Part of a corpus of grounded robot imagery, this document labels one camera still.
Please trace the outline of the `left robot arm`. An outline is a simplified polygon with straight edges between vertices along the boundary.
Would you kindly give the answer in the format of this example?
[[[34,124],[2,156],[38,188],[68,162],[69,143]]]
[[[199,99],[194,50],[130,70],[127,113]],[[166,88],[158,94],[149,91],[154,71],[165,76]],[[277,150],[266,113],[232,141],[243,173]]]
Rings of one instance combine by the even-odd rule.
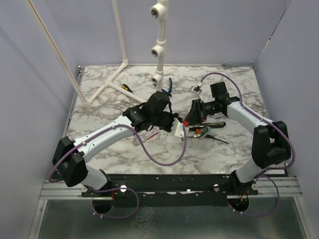
[[[182,118],[172,110],[165,111],[166,107],[171,107],[169,96],[155,92],[146,102],[127,108],[111,123],[89,135],[74,140],[67,136],[61,138],[53,156],[53,170],[68,187],[84,184],[92,187],[98,196],[106,196],[110,184],[105,172],[91,168],[87,163],[112,144],[151,126],[171,132]]]

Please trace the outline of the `black stapler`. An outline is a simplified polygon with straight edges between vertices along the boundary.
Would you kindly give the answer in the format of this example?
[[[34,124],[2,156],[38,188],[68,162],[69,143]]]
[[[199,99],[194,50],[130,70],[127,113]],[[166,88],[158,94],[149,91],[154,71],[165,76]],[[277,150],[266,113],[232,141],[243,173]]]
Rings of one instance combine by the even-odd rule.
[[[196,129],[201,129],[205,127],[224,128],[225,126],[226,126],[226,122],[220,121],[220,122],[208,122],[208,123],[202,123],[202,124],[196,124],[196,125],[189,125],[188,128],[190,131],[195,131]]]

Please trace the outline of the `red white staple box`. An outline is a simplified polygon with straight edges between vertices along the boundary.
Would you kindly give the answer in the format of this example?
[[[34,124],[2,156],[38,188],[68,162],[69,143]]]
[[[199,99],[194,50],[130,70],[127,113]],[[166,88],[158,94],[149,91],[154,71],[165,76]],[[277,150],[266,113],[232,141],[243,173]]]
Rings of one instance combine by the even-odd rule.
[[[155,127],[153,127],[149,131],[139,133],[139,137],[140,137],[142,142],[145,142],[145,141],[153,138],[154,136],[158,135],[158,133],[159,133],[158,130]],[[134,138],[134,144],[135,144],[135,146],[140,145],[140,141],[138,140],[138,138],[136,136]]]

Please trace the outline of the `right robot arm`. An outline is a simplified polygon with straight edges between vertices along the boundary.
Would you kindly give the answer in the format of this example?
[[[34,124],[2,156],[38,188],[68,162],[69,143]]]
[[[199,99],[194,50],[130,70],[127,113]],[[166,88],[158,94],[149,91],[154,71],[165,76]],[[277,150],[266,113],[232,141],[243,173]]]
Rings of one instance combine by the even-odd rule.
[[[192,100],[191,109],[185,118],[188,125],[201,124],[207,117],[222,113],[240,123],[253,136],[251,159],[230,175],[229,189],[240,195],[255,177],[269,167],[291,158],[291,147],[287,142],[288,130],[282,121],[271,121],[253,110],[245,108],[239,97],[230,97],[224,82],[210,85],[213,101]]]

